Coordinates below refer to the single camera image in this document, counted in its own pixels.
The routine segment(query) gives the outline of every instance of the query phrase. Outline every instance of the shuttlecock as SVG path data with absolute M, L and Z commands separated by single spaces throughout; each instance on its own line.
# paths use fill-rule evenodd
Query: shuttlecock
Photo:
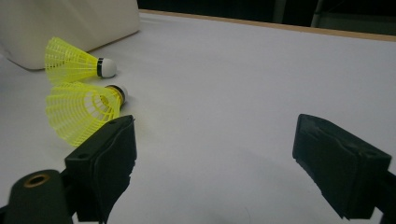
M 120 116 L 128 92 L 118 86 L 97 87 L 81 82 L 51 89 L 46 113 L 49 125 L 73 147 L 78 147 L 106 122 Z
M 53 85 L 74 82 L 87 77 L 114 77 L 116 64 L 106 58 L 95 58 L 59 37 L 46 46 L 45 70 Z

